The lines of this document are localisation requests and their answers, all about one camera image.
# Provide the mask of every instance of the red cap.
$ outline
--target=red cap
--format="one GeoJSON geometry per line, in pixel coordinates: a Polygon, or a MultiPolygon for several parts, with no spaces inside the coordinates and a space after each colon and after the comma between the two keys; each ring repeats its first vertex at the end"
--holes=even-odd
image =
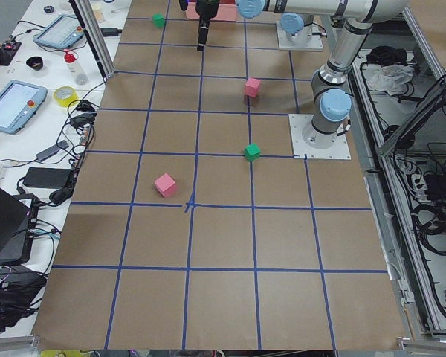
{"type": "Polygon", "coordinates": [[[76,60],[76,57],[69,50],[65,50],[65,53],[66,63],[73,63],[76,60]]]}

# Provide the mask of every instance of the tablet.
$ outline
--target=tablet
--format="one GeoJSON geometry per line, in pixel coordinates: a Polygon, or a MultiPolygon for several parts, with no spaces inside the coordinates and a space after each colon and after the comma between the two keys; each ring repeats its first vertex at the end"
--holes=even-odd
{"type": "Polygon", "coordinates": [[[33,36],[33,41],[40,46],[64,50],[70,48],[83,37],[83,30],[76,17],[59,15],[42,32],[33,36]]]}
{"type": "Polygon", "coordinates": [[[0,92],[0,132],[15,134],[36,114],[48,90],[34,84],[10,81],[0,92]]]}

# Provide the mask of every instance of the spray bottle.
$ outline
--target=spray bottle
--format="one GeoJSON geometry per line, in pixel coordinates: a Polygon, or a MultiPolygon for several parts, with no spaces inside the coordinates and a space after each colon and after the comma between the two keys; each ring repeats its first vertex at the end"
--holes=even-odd
{"type": "Polygon", "coordinates": [[[83,68],[77,62],[77,58],[69,50],[65,50],[65,62],[68,65],[69,71],[71,72],[76,84],[82,86],[89,81],[88,76],[85,75],[83,68]]]}

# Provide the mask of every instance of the pink container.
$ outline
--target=pink container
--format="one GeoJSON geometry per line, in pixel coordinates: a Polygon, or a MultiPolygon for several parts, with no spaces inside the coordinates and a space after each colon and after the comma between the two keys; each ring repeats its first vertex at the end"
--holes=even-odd
{"type": "MultiPolygon", "coordinates": [[[[199,19],[200,16],[196,13],[195,10],[196,1],[189,0],[188,8],[185,11],[185,15],[187,19],[199,19]]],[[[218,7],[218,14],[212,20],[219,21],[236,21],[238,16],[238,10],[236,9],[236,4],[234,0],[221,0],[220,6],[218,7]]]]}

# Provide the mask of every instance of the yellow tape roll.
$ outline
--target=yellow tape roll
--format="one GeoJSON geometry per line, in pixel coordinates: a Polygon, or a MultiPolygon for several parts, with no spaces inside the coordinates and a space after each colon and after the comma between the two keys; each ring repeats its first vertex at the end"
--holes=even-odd
{"type": "Polygon", "coordinates": [[[79,100],[76,91],[73,87],[59,87],[56,91],[53,93],[53,98],[58,102],[59,106],[67,108],[71,103],[76,105],[79,100]]]}

